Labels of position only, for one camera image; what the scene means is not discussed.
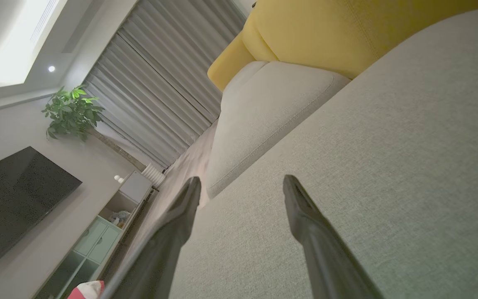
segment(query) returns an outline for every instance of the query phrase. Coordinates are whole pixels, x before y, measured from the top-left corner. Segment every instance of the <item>television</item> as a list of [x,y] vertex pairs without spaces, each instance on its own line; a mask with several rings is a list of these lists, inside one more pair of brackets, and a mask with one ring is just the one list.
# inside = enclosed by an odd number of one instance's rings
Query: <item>television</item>
[[27,147],[0,161],[0,258],[82,182]]

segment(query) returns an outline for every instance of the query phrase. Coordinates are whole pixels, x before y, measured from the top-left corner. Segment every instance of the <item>white wall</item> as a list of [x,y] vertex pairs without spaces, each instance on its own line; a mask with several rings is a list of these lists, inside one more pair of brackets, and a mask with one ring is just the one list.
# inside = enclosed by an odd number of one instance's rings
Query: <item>white wall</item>
[[99,140],[47,140],[46,100],[0,110],[0,159],[32,146],[82,181],[70,197],[0,259],[0,299],[29,299],[118,188],[113,177],[134,167]]
[[252,4],[256,2],[256,0],[232,0],[233,3],[239,8],[239,10],[245,15],[245,17],[248,17],[250,15],[250,12],[252,11]]

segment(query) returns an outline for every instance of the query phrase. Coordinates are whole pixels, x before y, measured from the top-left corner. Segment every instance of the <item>air vent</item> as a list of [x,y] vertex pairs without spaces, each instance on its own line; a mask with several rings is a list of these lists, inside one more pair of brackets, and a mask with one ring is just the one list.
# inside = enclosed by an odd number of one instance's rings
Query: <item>air vent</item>
[[36,28],[34,29],[34,32],[32,33],[31,36],[31,42],[35,44],[38,41],[38,38],[40,38],[40,34],[42,30],[45,28],[45,24],[47,23],[47,20],[51,17],[51,14],[53,13],[53,10],[55,10],[55,6],[59,0],[49,0],[47,3],[44,13],[42,13],[40,21],[36,25]]

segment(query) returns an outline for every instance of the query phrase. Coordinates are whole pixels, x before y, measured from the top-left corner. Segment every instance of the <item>sofa armrest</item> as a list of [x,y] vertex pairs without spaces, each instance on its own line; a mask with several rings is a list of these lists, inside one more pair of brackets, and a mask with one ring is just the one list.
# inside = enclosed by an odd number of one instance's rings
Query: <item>sofa armrest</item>
[[235,74],[252,61],[256,59],[243,44],[242,32],[240,32],[211,64],[207,70],[207,76],[220,91],[224,91]]

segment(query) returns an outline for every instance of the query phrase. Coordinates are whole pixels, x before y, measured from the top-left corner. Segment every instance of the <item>white vase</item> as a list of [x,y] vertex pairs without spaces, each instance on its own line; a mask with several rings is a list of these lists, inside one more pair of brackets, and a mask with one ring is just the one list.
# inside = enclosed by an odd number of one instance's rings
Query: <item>white vase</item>
[[148,178],[156,188],[158,188],[163,180],[165,180],[165,174],[162,174],[162,172],[152,166],[152,164],[147,165],[141,174]]

